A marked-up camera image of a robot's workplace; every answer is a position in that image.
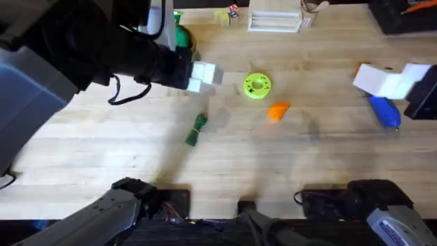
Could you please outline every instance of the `black wire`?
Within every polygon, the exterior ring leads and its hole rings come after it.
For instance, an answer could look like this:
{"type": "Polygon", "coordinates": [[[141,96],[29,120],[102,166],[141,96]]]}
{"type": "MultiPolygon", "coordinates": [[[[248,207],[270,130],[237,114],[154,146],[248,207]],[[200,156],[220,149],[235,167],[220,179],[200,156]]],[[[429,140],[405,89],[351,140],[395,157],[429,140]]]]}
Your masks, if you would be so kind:
{"type": "Polygon", "coordinates": [[[299,200],[296,199],[296,196],[299,195],[299,194],[301,194],[301,193],[302,193],[302,191],[298,191],[298,192],[296,192],[296,193],[294,194],[294,196],[293,196],[293,200],[294,200],[295,203],[297,203],[298,205],[301,205],[301,206],[302,206],[302,205],[303,205],[303,202],[301,202],[301,201],[299,201],[299,200]]]}
{"type": "Polygon", "coordinates": [[[1,187],[0,187],[0,191],[1,191],[2,189],[6,188],[6,187],[8,187],[8,186],[10,186],[10,185],[12,185],[12,183],[15,182],[15,180],[16,180],[16,175],[13,174],[12,172],[7,172],[6,175],[11,176],[12,179],[11,179],[11,181],[9,181],[8,183],[6,183],[6,184],[4,184],[3,186],[1,186],[1,187]]]}
{"type": "Polygon", "coordinates": [[[112,77],[115,78],[115,80],[117,81],[117,91],[116,91],[115,95],[108,100],[108,103],[110,105],[122,105],[124,103],[129,103],[133,100],[143,98],[145,95],[147,95],[147,93],[149,93],[150,89],[152,88],[152,84],[148,83],[147,87],[140,94],[138,94],[136,96],[130,96],[130,97],[125,98],[125,99],[117,100],[118,94],[120,93],[120,89],[122,88],[122,84],[120,83],[120,79],[118,78],[117,75],[113,74],[112,77]]]}
{"type": "Polygon", "coordinates": [[[294,194],[293,200],[295,201],[295,203],[297,203],[298,205],[301,205],[301,206],[303,205],[303,202],[297,200],[297,198],[296,198],[296,196],[299,195],[299,194],[301,194],[301,195],[304,195],[304,194],[307,194],[307,195],[316,195],[316,196],[320,196],[320,197],[325,197],[325,198],[329,198],[329,199],[332,199],[332,200],[336,200],[335,197],[333,197],[331,195],[324,194],[324,193],[312,192],[312,191],[298,191],[298,192],[296,192],[294,194]]]}

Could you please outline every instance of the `green tape roll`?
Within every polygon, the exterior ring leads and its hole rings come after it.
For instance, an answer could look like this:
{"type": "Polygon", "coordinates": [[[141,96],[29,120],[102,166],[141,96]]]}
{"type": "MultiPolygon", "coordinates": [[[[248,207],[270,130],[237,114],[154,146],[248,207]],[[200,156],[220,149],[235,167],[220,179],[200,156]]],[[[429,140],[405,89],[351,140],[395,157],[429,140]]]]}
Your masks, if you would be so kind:
{"type": "Polygon", "coordinates": [[[244,93],[252,99],[265,98],[272,89],[272,81],[262,73],[249,74],[243,82],[244,93]]]}

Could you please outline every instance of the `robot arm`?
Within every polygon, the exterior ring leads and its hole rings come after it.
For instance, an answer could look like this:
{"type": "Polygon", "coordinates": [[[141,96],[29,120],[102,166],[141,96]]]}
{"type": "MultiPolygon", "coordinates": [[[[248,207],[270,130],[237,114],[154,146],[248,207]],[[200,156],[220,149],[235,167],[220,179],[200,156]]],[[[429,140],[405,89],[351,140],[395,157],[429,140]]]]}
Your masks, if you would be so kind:
{"type": "Polygon", "coordinates": [[[156,187],[125,178],[92,204],[16,246],[119,245],[143,219],[160,209],[156,187]]]}
{"type": "Polygon", "coordinates": [[[182,90],[190,83],[192,50],[173,51],[155,43],[159,32],[135,30],[147,24],[150,0],[44,4],[33,14],[0,20],[0,176],[31,136],[91,82],[108,86],[115,73],[132,76],[145,85],[133,98],[151,83],[182,90]]]}
{"type": "Polygon", "coordinates": [[[355,180],[347,189],[307,189],[300,194],[309,219],[358,219],[389,246],[437,245],[413,202],[389,180],[355,180]]]}

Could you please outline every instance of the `white block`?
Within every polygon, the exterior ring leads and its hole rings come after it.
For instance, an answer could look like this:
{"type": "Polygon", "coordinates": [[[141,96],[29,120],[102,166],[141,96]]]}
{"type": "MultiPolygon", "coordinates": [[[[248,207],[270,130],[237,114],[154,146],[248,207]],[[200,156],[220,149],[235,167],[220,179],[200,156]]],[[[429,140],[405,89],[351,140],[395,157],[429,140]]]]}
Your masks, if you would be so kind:
{"type": "Polygon", "coordinates": [[[431,66],[429,64],[406,64],[401,73],[401,80],[392,93],[392,99],[405,98],[414,84],[423,79],[431,66]]]}
{"type": "Polygon", "coordinates": [[[188,80],[188,87],[186,88],[186,90],[190,91],[190,92],[199,93],[201,84],[202,84],[202,81],[200,79],[190,78],[188,80]]]}
{"type": "Polygon", "coordinates": [[[374,95],[387,97],[397,86],[400,74],[381,70],[369,64],[361,65],[353,84],[374,95]]]}
{"type": "Polygon", "coordinates": [[[191,78],[198,79],[207,84],[221,85],[223,74],[223,69],[216,64],[195,61],[193,64],[193,70],[191,71],[191,78]]]}
{"type": "Polygon", "coordinates": [[[399,73],[363,64],[353,84],[374,96],[404,99],[430,67],[429,64],[406,64],[403,72],[399,73]]]}

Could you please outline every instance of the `green toy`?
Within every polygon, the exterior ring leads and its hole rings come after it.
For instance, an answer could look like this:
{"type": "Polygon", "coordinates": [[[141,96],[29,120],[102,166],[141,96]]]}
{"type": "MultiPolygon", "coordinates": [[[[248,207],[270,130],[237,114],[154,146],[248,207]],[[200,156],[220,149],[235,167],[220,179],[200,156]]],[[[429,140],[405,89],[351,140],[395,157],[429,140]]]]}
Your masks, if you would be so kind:
{"type": "Polygon", "coordinates": [[[243,82],[244,93],[252,99],[263,99],[272,89],[272,81],[262,73],[248,75],[243,82]]]}
{"type": "Polygon", "coordinates": [[[199,136],[200,129],[202,128],[202,126],[204,126],[206,124],[207,121],[208,121],[208,119],[207,119],[207,117],[203,113],[200,113],[196,117],[196,121],[194,123],[194,127],[191,130],[191,132],[188,135],[188,137],[185,139],[185,143],[186,144],[188,144],[191,147],[194,147],[196,145],[197,137],[199,136]]]}

